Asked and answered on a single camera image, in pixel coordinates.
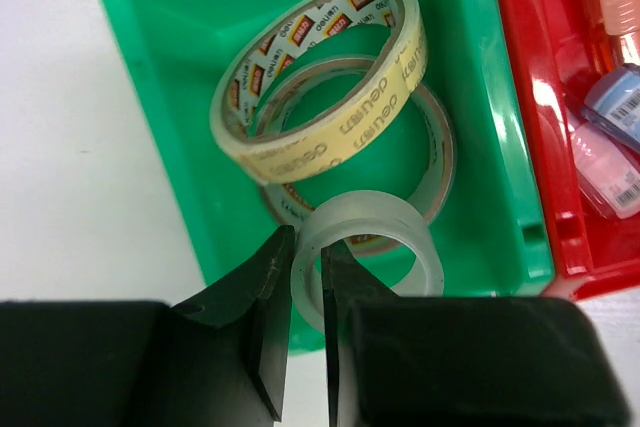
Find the clear small tape roll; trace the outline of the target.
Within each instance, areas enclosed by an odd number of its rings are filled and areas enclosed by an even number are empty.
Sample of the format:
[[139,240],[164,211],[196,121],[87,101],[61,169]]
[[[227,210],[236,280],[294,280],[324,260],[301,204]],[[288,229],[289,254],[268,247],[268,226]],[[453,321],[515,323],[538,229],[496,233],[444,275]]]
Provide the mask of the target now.
[[321,250],[352,235],[396,240],[415,255],[411,270],[391,290],[400,296],[440,296],[445,276],[426,219],[407,201],[373,190],[341,194],[321,204],[303,223],[291,267],[291,296],[302,318],[324,331]]

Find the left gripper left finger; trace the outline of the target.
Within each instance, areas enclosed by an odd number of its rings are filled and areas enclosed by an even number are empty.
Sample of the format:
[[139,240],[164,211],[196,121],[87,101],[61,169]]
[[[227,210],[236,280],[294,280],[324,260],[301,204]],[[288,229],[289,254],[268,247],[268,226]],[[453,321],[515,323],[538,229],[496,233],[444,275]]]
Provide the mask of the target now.
[[271,426],[281,420],[295,233],[176,304],[6,301],[5,426]]

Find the pink correction tape case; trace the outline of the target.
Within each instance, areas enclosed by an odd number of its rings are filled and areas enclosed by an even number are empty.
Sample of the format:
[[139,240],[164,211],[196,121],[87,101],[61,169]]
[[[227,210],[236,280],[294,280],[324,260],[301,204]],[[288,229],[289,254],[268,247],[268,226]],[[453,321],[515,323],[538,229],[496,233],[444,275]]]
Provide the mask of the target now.
[[581,192],[603,218],[639,213],[639,167],[589,123],[571,127],[570,141]]

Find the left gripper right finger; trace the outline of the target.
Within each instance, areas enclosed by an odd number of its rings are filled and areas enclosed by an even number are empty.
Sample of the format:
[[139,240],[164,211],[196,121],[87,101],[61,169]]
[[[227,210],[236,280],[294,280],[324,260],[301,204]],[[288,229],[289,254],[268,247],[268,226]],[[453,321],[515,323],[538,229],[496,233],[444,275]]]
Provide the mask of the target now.
[[333,426],[627,426],[597,332],[551,297],[403,297],[322,251]]

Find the blue correction tape case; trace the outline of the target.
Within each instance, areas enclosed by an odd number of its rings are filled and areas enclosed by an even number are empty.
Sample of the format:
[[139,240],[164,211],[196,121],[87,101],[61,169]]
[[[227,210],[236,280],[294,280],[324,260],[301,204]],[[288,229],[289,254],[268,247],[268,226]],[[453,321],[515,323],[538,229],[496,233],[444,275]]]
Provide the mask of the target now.
[[602,76],[581,109],[586,120],[639,152],[639,66],[626,63]]

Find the grey wide tape roll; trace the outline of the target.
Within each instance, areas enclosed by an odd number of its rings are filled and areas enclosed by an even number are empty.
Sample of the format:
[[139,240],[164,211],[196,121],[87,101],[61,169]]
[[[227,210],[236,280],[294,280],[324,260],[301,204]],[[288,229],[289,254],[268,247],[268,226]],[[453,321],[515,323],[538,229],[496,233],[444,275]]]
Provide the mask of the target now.
[[[258,115],[257,135],[281,132],[302,96],[313,87],[333,77],[365,73],[374,58],[366,55],[341,55],[294,70],[268,96]],[[426,171],[408,203],[420,212],[427,222],[437,218],[451,190],[456,168],[455,139],[446,109],[432,91],[419,84],[411,100],[421,112],[428,131],[429,157]],[[282,224],[300,228],[315,206],[299,193],[291,183],[269,184],[260,189],[262,199]]]

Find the beige masking tape roll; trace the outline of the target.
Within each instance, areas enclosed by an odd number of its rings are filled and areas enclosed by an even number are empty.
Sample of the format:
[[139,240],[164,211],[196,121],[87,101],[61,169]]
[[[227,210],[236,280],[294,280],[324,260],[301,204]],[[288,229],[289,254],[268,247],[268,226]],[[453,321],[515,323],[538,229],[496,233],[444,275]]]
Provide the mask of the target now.
[[[366,23],[391,33],[362,80],[292,131],[250,137],[261,96],[302,54]],[[218,146],[256,182],[295,182],[353,157],[397,117],[422,81],[427,40],[418,0],[304,0],[260,32],[218,83],[210,125]]]

